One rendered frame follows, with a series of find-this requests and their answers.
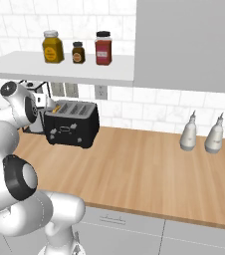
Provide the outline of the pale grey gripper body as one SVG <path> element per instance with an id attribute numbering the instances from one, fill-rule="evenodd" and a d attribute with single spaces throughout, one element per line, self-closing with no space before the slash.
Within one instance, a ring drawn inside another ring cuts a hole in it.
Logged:
<path id="1" fill-rule="evenodd" d="M 46 98 L 46 104 L 45 104 L 45 109 L 46 110 L 53 110 L 57 104 L 51 99 L 51 98 Z"/>

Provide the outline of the black four-slot toaster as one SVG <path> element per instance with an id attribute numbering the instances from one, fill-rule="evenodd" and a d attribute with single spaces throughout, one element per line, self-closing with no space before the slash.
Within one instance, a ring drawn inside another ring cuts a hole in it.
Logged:
<path id="1" fill-rule="evenodd" d="M 63 144 L 89 148 L 100 129 L 98 106 L 95 103 L 57 101 L 61 106 L 56 113 L 44 112 L 45 136 L 49 144 Z M 77 124 L 77 129 L 70 129 Z M 50 130 L 56 128 L 55 134 Z"/>

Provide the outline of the yellow jar with silver lid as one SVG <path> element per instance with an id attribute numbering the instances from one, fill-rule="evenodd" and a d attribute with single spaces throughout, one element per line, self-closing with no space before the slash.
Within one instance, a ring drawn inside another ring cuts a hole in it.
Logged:
<path id="1" fill-rule="evenodd" d="M 64 60 L 62 41 L 58 38 L 58 32 L 48 30 L 44 32 L 43 52 L 46 63 L 59 64 Z"/>

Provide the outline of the small brown jar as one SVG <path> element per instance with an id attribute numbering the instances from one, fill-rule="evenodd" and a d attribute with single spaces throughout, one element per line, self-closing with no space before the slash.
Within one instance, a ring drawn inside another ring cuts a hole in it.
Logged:
<path id="1" fill-rule="evenodd" d="M 82 42 L 74 42 L 73 43 L 73 62 L 75 64 L 82 64 L 86 58 L 85 58 L 85 49 L 83 48 L 83 43 Z"/>

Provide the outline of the red jar with black lid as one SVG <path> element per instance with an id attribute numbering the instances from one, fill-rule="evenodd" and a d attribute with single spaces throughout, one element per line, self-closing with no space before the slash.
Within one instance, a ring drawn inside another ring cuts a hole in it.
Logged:
<path id="1" fill-rule="evenodd" d="M 112 38 L 109 31 L 98 31 L 95 41 L 96 62 L 98 65 L 108 66 L 112 62 Z"/>

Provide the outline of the white squeeze bottle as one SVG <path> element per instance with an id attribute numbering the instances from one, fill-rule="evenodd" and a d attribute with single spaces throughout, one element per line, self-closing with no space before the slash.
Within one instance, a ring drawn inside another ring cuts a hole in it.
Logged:
<path id="1" fill-rule="evenodd" d="M 207 152 L 217 153 L 222 147 L 223 139 L 223 116 L 217 119 L 216 124 L 212 127 L 207 136 L 204 146 Z"/>
<path id="2" fill-rule="evenodd" d="M 191 151 L 196 146 L 196 115 L 190 116 L 180 138 L 180 147 L 185 151 Z"/>

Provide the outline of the grey drawer front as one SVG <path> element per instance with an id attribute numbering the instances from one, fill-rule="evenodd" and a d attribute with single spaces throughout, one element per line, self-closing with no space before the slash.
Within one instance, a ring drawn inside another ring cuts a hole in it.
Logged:
<path id="1" fill-rule="evenodd" d="M 160 255 L 225 255 L 225 229 L 167 220 Z"/>
<path id="2" fill-rule="evenodd" d="M 107 214 L 110 217 L 121 216 L 121 218 L 125 220 L 125 225 L 100 221 L 100 216 Z M 150 234 L 153 236 L 160 236 L 164 226 L 163 219 L 88 206 L 86 207 L 86 213 L 82 219 L 82 223 L 107 226 L 114 229 L 121 229 L 134 233 Z"/>

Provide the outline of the grey cupboard door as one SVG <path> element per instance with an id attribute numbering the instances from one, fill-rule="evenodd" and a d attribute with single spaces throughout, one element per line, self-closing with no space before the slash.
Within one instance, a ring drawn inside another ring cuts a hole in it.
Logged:
<path id="1" fill-rule="evenodd" d="M 161 237 L 92 223 L 73 226 L 87 255 L 158 255 Z"/>

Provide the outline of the grey wall socket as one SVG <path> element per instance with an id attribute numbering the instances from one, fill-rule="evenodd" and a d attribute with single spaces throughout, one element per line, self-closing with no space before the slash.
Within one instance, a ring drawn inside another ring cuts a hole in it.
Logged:
<path id="1" fill-rule="evenodd" d="M 95 98 L 97 100 L 106 100 L 108 98 L 108 87 L 95 85 Z"/>
<path id="2" fill-rule="evenodd" d="M 55 97 L 63 97 L 64 93 L 64 86 L 62 83 L 52 83 L 51 84 L 52 94 Z"/>
<path id="3" fill-rule="evenodd" d="M 77 98 L 79 96 L 79 90 L 77 84 L 65 83 L 66 96 L 69 98 Z"/>

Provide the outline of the white wall shelf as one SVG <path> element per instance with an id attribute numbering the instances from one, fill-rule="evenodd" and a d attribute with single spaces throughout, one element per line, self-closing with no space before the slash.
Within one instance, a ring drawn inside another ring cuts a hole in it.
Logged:
<path id="1" fill-rule="evenodd" d="M 131 87 L 133 71 L 134 56 L 113 56 L 108 66 L 97 65 L 95 55 L 86 55 L 83 64 L 74 64 L 70 53 L 60 64 L 46 63 L 39 52 L 15 51 L 0 57 L 0 79 L 7 80 Z"/>

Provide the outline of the grey wall cupboard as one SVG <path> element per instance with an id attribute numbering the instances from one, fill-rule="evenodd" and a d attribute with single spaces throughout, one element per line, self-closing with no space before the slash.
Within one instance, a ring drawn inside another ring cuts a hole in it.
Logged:
<path id="1" fill-rule="evenodd" d="M 133 84 L 225 93 L 225 0 L 137 0 Z"/>

